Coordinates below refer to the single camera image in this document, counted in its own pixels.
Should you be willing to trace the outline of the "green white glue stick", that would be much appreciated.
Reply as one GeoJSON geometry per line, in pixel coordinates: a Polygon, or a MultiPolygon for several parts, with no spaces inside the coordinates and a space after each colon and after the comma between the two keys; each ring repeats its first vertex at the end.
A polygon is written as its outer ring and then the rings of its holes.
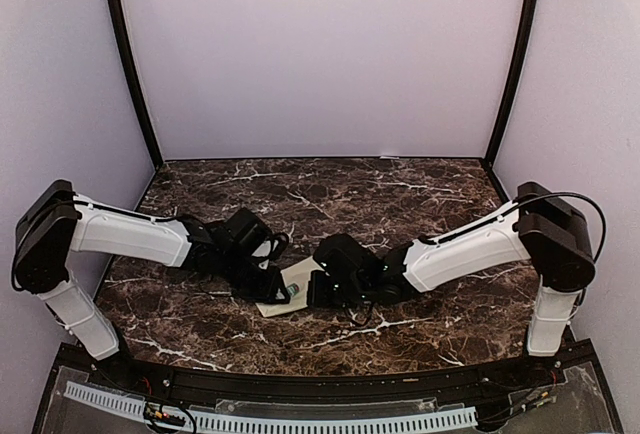
{"type": "Polygon", "coordinates": [[[298,283],[291,283],[286,286],[286,290],[291,297],[304,293],[305,289],[305,285],[300,285],[298,283]]]}

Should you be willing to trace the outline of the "cream paper envelope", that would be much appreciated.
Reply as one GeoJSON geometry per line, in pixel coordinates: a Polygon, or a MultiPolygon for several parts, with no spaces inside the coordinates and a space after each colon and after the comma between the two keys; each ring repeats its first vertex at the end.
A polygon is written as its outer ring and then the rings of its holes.
{"type": "Polygon", "coordinates": [[[289,294],[287,304],[261,304],[256,306],[264,318],[286,315],[308,307],[307,292],[311,273],[321,267],[308,257],[282,271],[284,284],[289,294]]]}

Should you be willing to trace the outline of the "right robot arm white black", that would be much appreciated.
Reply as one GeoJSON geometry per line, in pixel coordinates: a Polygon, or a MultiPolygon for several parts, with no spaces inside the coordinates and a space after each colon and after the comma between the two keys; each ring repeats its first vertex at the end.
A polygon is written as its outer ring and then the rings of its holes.
{"type": "Polygon", "coordinates": [[[521,388],[549,370],[565,327],[596,275],[604,246],[593,246],[572,192],[530,181],[494,212],[458,229],[420,236],[382,257],[348,234],[323,239],[312,255],[307,304],[316,308],[395,305],[450,281],[503,264],[529,261],[539,276],[526,353],[510,367],[521,388]]]}

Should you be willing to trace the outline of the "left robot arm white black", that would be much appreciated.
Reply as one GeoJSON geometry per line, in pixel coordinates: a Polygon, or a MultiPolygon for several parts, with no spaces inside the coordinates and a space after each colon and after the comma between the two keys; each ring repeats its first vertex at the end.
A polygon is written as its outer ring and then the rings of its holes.
{"type": "Polygon", "coordinates": [[[75,192],[54,181],[15,229],[11,285],[41,299],[120,390],[141,381],[140,366],[125,354],[125,341],[78,284],[67,266],[72,253],[98,253],[154,262],[168,268],[219,276],[240,298],[267,305],[291,300],[275,261],[289,244],[252,211],[203,222],[183,214],[157,217],[75,192]]]}

